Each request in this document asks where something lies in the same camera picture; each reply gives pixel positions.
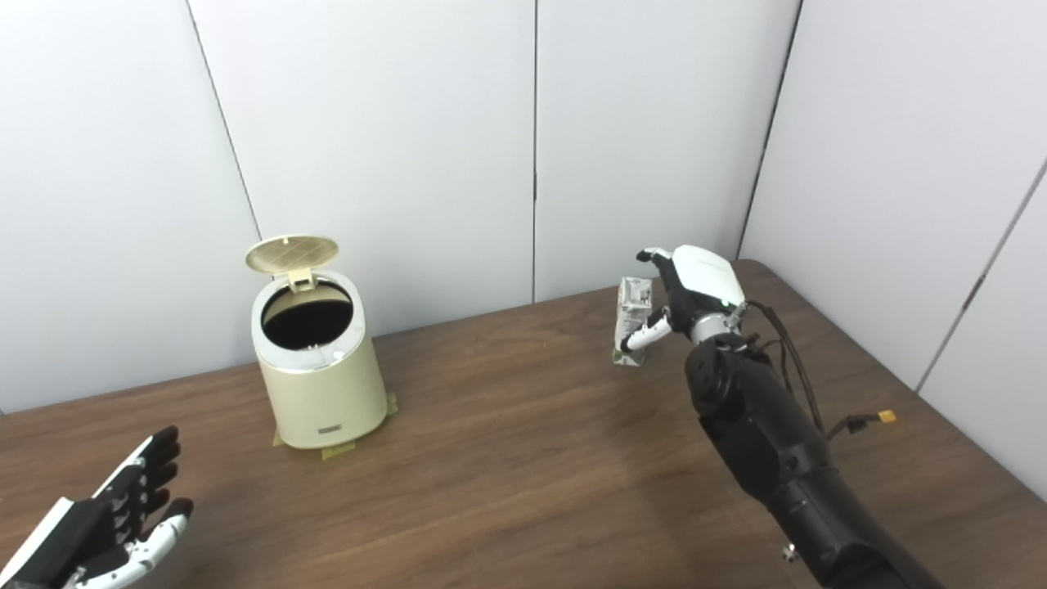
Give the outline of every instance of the robotic hand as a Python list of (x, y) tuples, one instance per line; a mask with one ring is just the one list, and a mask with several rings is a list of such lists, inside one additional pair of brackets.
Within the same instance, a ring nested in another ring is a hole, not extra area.
[(162, 489), (178, 474), (181, 447), (169, 427), (146, 439), (90, 499), (61, 498), (0, 571), (2, 589), (118, 589), (153, 570), (178, 542), (193, 502), (175, 499), (160, 522), (146, 519), (168, 504)]
[(785, 559), (798, 554), (831, 589), (943, 589), (846, 486), (816, 407), (808, 418), (767, 357), (739, 335), (747, 309), (758, 308), (806, 379), (784, 327), (772, 310), (744, 299), (731, 264), (691, 245), (644, 249), (637, 258), (658, 266), (669, 304), (621, 348), (638, 350), (670, 332), (694, 344), (684, 372), (698, 422), (742, 490), (788, 537)]

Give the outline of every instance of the white wall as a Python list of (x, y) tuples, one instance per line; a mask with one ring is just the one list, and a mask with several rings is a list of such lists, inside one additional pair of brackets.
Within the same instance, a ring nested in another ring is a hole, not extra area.
[(1047, 184), (1041, 183), (921, 395), (1047, 500), (1045, 251)]
[(0, 3), (0, 409), (251, 359), (257, 239), (185, 4)]
[(652, 245), (734, 257), (796, 8), (539, 2), (539, 301), (651, 275)]
[(533, 0), (192, 0), (259, 225), (373, 335), (531, 301)]
[(916, 387), (1047, 153), (1047, 3), (804, 2), (741, 255)]

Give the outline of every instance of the cream trash can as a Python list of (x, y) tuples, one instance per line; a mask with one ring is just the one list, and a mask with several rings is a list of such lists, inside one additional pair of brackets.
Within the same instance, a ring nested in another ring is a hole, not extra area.
[(275, 277), (254, 299), (251, 340), (280, 437), (293, 448), (343, 444), (385, 418), (360, 293), (344, 275), (315, 269), (337, 253), (333, 240), (308, 234), (247, 252), (248, 266)]

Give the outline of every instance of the open lid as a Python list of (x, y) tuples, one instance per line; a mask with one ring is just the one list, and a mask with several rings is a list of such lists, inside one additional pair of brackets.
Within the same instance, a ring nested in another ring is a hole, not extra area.
[(283, 234), (261, 241), (247, 250), (251, 269), (272, 275), (287, 274), (291, 290), (312, 290), (316, 278), (312, 269), (338, 254), (333, 239), (315, 234)]

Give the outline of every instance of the black robotic arm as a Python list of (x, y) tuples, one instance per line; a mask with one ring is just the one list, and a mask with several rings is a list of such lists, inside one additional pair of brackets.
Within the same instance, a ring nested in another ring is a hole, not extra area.
[[(738, 334), (747, 303), (730, 263), (693, 246), (645, 249), (695, 348), (684, 366), (703, 430), (735, 480), (763, 504), (811, 574), (831, 589), (944, 589), (869, 515), (832, 463), (820, 424)], [(649, 338), (627, 337), (623, 349)]]

